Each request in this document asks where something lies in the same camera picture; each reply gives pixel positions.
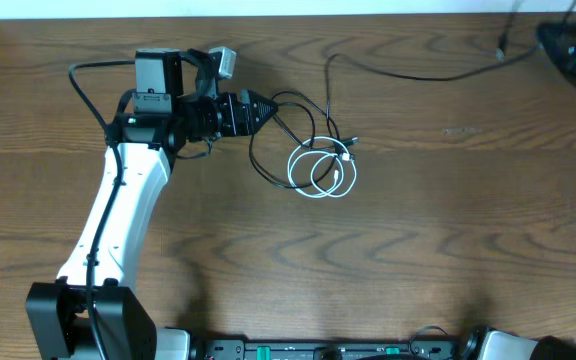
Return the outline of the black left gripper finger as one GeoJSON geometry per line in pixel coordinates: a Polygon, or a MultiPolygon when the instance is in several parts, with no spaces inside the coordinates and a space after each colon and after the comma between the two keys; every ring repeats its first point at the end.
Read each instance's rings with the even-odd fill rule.
{"type": "Polygon", "coordinates": [[[272,115],[243,113],[241,115],[240,134],[254,135],[268,122],[272,115]]]}
{"type": "Polygon", "coordinates": [[[275,114],[278,111],[276,102],[250,89],[241,91],[241,102],[257,114],[275,114]]]}

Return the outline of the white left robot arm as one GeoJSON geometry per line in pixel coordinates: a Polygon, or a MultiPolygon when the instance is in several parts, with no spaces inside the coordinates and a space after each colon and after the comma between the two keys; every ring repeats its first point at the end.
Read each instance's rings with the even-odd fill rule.
{"type": "Polygon", "coordinates": [[[236,54],[140,49],[136,85],[102,125],[104,174],[84,230],[51,283],[34,283],[26,312],[44,359],[197,359],[183,329],[159,328],[136,297],[149,221],[181,149],[189,142],[256,134],[277,104],[219,89],[236,54]]]}

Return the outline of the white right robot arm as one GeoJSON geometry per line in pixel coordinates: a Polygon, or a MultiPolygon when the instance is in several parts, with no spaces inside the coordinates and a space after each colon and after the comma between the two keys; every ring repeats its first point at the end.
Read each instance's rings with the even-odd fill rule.
{"type": "MultiPolygon", "coordinates": [[[[536,37],[551,63],[576,87],[576,22],[543,22],[536,37]]],[[[492,327],[475,327],[456,357],[465,360],[576,360],[576,344],[554,336],[537,340],[492,327]]]]}

